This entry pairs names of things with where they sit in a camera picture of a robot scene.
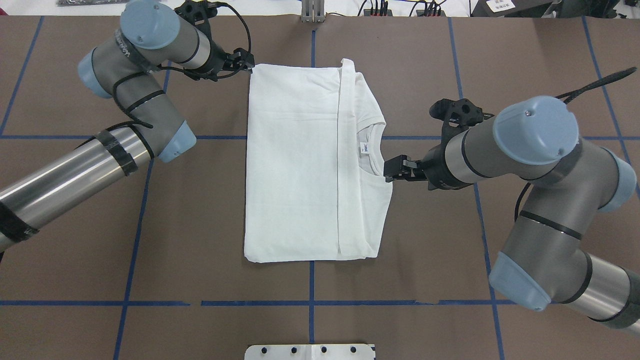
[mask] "brown table surface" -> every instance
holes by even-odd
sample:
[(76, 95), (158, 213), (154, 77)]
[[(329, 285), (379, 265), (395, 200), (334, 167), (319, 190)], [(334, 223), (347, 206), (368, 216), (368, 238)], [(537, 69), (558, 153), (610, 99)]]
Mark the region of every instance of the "brown table surface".
[[(389, 159), (438, 142), (428, 108), (486, 111), (557, 95), (638, 65), (637, 20), (247, 17), (259, 63), (364, 74)], [(123, 121), (78, 61), (117, 17), (0, 17), (0, 188)], [(225, 49), (237, 19), (212, 20)], [(252, 344), (376, 345), (378, 359), (637, 359), (640, 340), (559, 305), (534, 313), (490, 289), (523, 183), (457, 192), (394, 183), (380, 253), (345, 262), (243, 257), (249, 75), (213, 83), (158, 74), (199, 137), (11, 248), (0, 264), (1, 359), (242, 359)], [(573, 101), (581, 133), (640, 164), (640, 75)], [(640, 272), (640, 202), (598, 214), (582, 248)]]

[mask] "white plastic bracket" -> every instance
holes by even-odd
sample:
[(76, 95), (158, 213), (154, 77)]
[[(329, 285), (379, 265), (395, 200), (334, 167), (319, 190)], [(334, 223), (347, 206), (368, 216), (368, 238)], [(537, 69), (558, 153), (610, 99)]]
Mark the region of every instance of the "white plastic bracket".
[(252, 345), (244, 360), (375, 360), (370, 344)]
[(324, 22), (324, 0), (302, 0), (302, 22)]

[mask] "blue joint cap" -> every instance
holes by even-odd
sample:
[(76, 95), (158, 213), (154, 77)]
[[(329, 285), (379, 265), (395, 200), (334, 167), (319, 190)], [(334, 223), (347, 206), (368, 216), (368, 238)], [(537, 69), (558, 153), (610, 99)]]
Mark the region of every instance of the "blue joint cap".
[(158, 158), (165, 163), (177, 158), (183, 152), (196, 144), (196, 136), (193, 134), (187, 122), (183, 122), (169, 144), (162, 150)]
[(89, 88), (95, 95), (110, 99), (111, 95), (102, 88), (102, 85), (98, 82), (98, 78), (95, 77), (93, 71), (93, 52), (95, 48), (91, 50), (82, 60), (78, 63), (78, 76), (86, 87)]
[(124, 36), (142, 49), (160, 49), (172, 43), (180, 31), (178, 15), (155, 0), (133, 0), (120, 16)]
[(489, 283), (513, 302), (533, 311), (542, 311), (551, 303), (547, 292), (503, 252), (498, 253)]
[(560, 160), (578, 143), (578, 122), (566, 104), (536, 96), (508, 106), (493, 123), (493, 139), (515, 161), (546, 165)]
[(618, 166), (618, 187), (611, 197), (611, 200), (605, 206), (598, 209), (600, 213), (608, 213), (618, 209), (622, 204), (627, 202), (636, 190), (637, 177), (634, 169), (624, 160), (617, 157), (611, 150), (603, 147), (616, 161)]

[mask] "black wire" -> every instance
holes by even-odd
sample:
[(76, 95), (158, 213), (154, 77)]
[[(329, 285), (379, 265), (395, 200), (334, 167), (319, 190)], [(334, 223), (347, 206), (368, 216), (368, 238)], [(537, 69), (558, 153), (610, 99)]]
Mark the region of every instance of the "black wire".
[(583, 94), (584, 92), (587, 92), (589, 90), (593, 90), (595, 88), (599, 88), (601, 86), (613, 83), (614, 81), (618, 81), (620, 79), (624, 79), (627, 76), (633, 74), (636, 70), (637, 70), (637, 67), (630, 67), (629, 69), (625, 69), (625, 70), (622, 70), (622, 71), (614, 72), (613, 74), (607, 75), (602, 79), (596, 80), (596, 81), (590, 83), (587, 86), (583, 86), (582, 88), (579, 88), (578, 90), (574, 90), (572, 92), (566, 92), (566, 93), (564, 93), (562, 95), (558, 95), (558, 96), (556, 96), (556, 99), (562, 99), (563, 97), (566, 97), (566, 99), (564, 100), (564, 103), (568, 104), (569, 102), (571, 102), (576, 97), (578, 97), (579, 95)]
[[(225, 7), (225, 8), (229, 8), (229, 10), (231, 10), (237, 17), (238, 19), (240, 19), (240, 22), (242, 22), (242, 25), (244, 26), (244, 30), (246, 31), (246, 39), (247, 39), (247, 53), (251, 53), (251, 33), (249, 32), (249, 26), (247, 26), (246, 22), (244, 21), (242, 15), (240, 15), (240, 13), (231, 5), (227, 4), (227, 3), (217, 3), (217, 6), (220, 7)], [(239, 64), (239, 68), (233, 72), (231, 72), (230, 74), (226, 74), (226, 75), (222, 75), (222, 76), (218, 76), (218, 79), (226, 79), (226, 78), (230, 78), (233, 75), (236, 75), (238, 72), (240, 72), (240, 70), (244, 67), (246, 61), (243, 61), (242, 64)], [(158, 67), (160, 70), (172, 70), (172, 71), (177, 71), (177, 72), (181, 72), (183, 74), (187, 74), (187, 73), (191, 73), (190, 71), (186, 70), (186, 69), (180, 69), (177, 67), (172, 67), (172, 66), (160, 66)], [(125, 121), (125, 122), (121, 122), (119, 124), (115, 124), (113, 126), (109, 126), (106, 128), (107, 131), (112, 131), (115, 129), (118, 129), (120, 127), (125, 127), (125, 126), (133, 126), (133, 125), (141, 125), (144, 127), (147, 127), (149, 129), (153, 129), (154, 126), (152, 124), (149, 124), (148, 122), (144, 122), (142, 120), (140, 120), (138, 117), (136, 117), (135, 115), (133, 115), (131, 112), (127, 111), (127, 109), (124, 108), (124, 106), (122, 106), (122, 104), (120, 103), (120, 101), (118, 100), (118, 86), (120, 86), (122, 83), (125, 83), (128, 80), (131, 80), (133, 78), (137, 78), (138, 76), (142, 76), (145, 75), (146, 72), (135, 72), (133, 74), (129, 74), (127, 76), (125, 76), (124, 78), (118, 80), (115, 82), (115, 84), (113, 84), (113, 88), (112, 88), (112, 95), (113, 95), (113, 100), (115, 101), (116, 105), (118, 106), (118, 109), (120, 109), (120, 111), (122, 111), (125, 115), (127, 115), (131, 121)], [(90, 137), (89, 139), (85, 140), (83, 143), (81, 143), (80, 145), (78, 145), (76, 147), (76, 149), (84, 144), (87, 144), (88, 142), (92, 141), (95, 139), (95, 136)]]
[(240, 15), (240, 13), (233, 6), (227, 3), (218, 3), (218, 6), (229, 8), (229, 10), (233, 11), (234, 14), (238, 17), (238, 19), (240, 19), (240, 22), (242, 22), (242, 25), (244, 26), (244, 30), (246, 30), (246, 39), (247, 39), (247, 42), (249, 43), (249, 48), (247, 48), (247, 52), (250, 53), (251, 52), (251, 33), (249, 33), (249, 27), (246, 25), (246, 22), (244, 21), (242, 15)]
[[(247, 48), (247, 53), (251, 54), (251, 33), (249, 32), (249, 26), (247, 26), (247, 24), (244, 21), (242, 15), (240, 15), (240, 13), (233, 6), (231, 6), (231, 5), (227, 4), (227, 3), (218, 3), (217, 5), (221, 6), (221, 7), (229, 8), (238, 17), (238, 19), (240, 19), (240, 22), (242, 22), (242, 25), (244, 26), (244, 30), (246, 31), (247, 42), (249, 43), (248, 48)], [(246, 65), (246, 60), (243, 60), (242, 63), (239, 64), (239, 67), (238, 67), (237, 70), (234, 70), (230, 74), (218, 76), (218, 79), (231, 78), (233, 75), (236, 75), (238, 72), (240, 72), (240, 70), (242, 70), (242, 68), (245, 65)]]
[(362, 1), (362, 5), (360, 5), (360, 9), (358, 10), (358, 15), (357, 16), (360, 16), (360, 13), (362, 13), (362, 9), (364, 8), (364, 4), (366, 4), (366, 3), (367, 3), (367, 0)]
[(411, 11), (409, 12), (409, 17), (411, 17), (411, 15), (413, 14), (413, 9), (415, 9), (415, 7), (420, 3), (426, 4), (427, 2), (425, 0), (416, 1), (415, 4), (413, 4), (413, 6), (411, 7)]
[(124, 78), (116, 81), (115, 84), (113, 84), (111, 95), (113, 96), (113, 100), (115, 101), (116, 105), (118, 106), (120, 111), (122, 111), (124, 113), (124, 115), (127, 115), (137, 125), (142, 125), (142, 126), (147, 127), (149, 129), (153, 129), (154, 128), (153, 125), (149, 124), (148, 122), (144, 122), (144, 121), (140, 120), (138, 117), (136, 117), (135, 115), (133, 115), (132, 113), (127, 111), (127, 109), (125, 109), (124, 106), (122, 106), (122, 104), (120, 104), (120, 101), (118, 100), (118, 86), (120, 86), (122, 83), (124, 83), (124, 82), (126, 82), (128, 80), (131, 80), (133, 78), (137, 78), (138, 76), (143, 76), (143, 75), (146, 75), (146, 74), (147, 74), (146, 72), (142, 72), (142, 71), (141, 72), (135, 72), (133, 74), (129, 74), (129, 75), (125, 76)]
[(531, 183), (527, 183), (518, 196), (518, 201), (516, 201), (516, 208), (513, 211), (513, 222), (516, 222), (518, 220), (518, 215), (520, 214), (520, 203), (522, 202), (522, 198), (524, 198), (524, 194), (527, 193), (529, 187), (531, 187)]
[(427, 16), (426, 14), (427, 14), (427, 5), (428, 4), (432, 4), (432, 6), (434, 6), (433, 9), (435, 9), (435, 8), (440, 8), (441, 9), (440, 5), (442, 5), (442, 4), (446, 3), (446, 2), (447, 2), (447, 0), (444, 0), (441, 3), (436, 3), (435, 1), (427, 2), (425, 0), (416, 1), (413, 4), (413, 6), (411, 7), (411, 11), (409, 12), (409, 17), (411, 17), (411, 15), (413, 15), (413, 10), (415, 9), (415, 7), (418, 4), (424, 4), (424, 13), (422, 14), (422, 16)]
[[(565, 104), (568, 104), (569, 102), (571, 102), (572, 100), (574, 100), (576, 97), (578, 97), (580, 94), (583, 94), (584, 92), (587, 92), (589, 90), (593, 90), (595, 88), (599, 88), (601, 86), (607, 85), (607, 84), (611, 84), (614, 81), (618, 81), (620, 79), (624, 79), (627, 76), (633, 74), (634, 72), (636, 72), (637, 67), (630, 67), (629, 69), (625, 69), (625, 70), (621, 70), (618, 72), (614, 72), (611, 75), (607, 75), (602, 79), (596, 80), (590, 84), (588, 84), (587, 86), (583, 86), (582, 88), (579, 88), (578, 90), (574, 90), (572, 92), (566, 92), (562, 95), (558, 95), (556, 96), (556, 99), (562, 99), (563, 97), (566, 97), (566, 99), (564, 100)], [(520, 192), (520, 196), (518, 196), (518, 200), (516, 201), (516, 206), (515, 209), (513, 211), (513, 221), (517, 221), (518, 220), (518, 214), (520, 212), (520, 204), (522, 203), (522, 199), (524, 198), (525, 193), (527, 193), (527, 190), (529, 189), (529, 187), (531, 186), (531, 183), (527, 183), (524, 188), (522, 189), (522, 191)]]

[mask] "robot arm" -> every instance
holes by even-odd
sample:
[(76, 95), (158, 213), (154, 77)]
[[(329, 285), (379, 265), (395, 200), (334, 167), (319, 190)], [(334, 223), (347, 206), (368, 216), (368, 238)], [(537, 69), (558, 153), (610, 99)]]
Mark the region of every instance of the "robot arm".
[[(0, 252), (155, 156), (169, 162), (194, 146), (195, 135), (150, 72), (165, 69), (154, 65), (165, 60), (193, 79), (217, 81), (250, 70), (250, 45), (228, 54), (211, 39), (208, 18), (219, 6), (228, 5), (187, 0), (175, 12), (154, 0), (127, 5), (120, 29), (84, 57), (78, 73), (94, 93), (113, 97), (131, 121), (1, 190)], [(219, 77), (221, 70), (232, 73)]]
[(553, 97), (511, 105), (496, 117), (466, 99), (443, 99), (429, 112), (445, 122), (442, 143), (421, 161), (404, 155), (387, 161), (387, 181), (428, 180), (430, 190), (457, 190), (520, 176), (534, 188), (499, 253), (491, 285), (535, 311), (554, 300), (640, 334), (640, 277), (579, 249), (595, 213), (632, 196), (631, 166), (581, 138), (573, 114)]

